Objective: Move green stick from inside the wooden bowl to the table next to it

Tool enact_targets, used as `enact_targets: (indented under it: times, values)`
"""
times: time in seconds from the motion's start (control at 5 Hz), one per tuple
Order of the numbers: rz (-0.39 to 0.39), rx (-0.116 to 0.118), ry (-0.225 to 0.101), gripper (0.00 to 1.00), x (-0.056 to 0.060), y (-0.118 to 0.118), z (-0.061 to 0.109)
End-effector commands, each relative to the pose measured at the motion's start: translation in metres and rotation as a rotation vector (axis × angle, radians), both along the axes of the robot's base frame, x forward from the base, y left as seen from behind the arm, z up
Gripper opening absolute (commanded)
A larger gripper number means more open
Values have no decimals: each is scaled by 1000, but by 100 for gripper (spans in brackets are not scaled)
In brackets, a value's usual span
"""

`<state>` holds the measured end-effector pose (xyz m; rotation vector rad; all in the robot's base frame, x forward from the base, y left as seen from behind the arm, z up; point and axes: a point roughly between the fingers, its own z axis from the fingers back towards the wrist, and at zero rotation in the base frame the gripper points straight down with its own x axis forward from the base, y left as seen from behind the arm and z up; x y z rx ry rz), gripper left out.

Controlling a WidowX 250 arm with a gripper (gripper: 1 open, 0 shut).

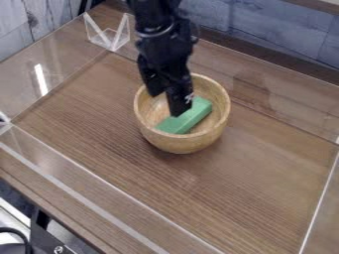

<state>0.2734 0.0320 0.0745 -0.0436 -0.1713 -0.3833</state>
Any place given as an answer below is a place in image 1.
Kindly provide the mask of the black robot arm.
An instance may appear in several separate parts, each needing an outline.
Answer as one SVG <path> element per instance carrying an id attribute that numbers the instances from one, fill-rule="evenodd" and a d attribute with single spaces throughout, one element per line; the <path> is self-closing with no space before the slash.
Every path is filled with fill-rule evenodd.
<path id="1" fill-rule="evenodd" d="M 166 95 L 169 113 L 192 107 L 193 86 L 186 67 L 193 52 L 190 21 L 178 14 L 181 0 L 125 0 L 134 16 L 137 68 L 148 94 Z"/>

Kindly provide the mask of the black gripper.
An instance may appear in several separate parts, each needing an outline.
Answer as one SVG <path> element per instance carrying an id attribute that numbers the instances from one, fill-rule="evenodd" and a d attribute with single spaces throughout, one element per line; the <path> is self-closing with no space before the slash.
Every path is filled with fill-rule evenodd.
<path id="1" fill-rule="evenodd" d="M 184 83 L 194 44 L 190 22 L 176 21 L 161 32 L 138 33 L 137 36 L 136 62 L 148 94 L 154 97 L 165 90 L 169 113 L 177 117 L 192 107 L 193 99 L 192 82 Z"/>

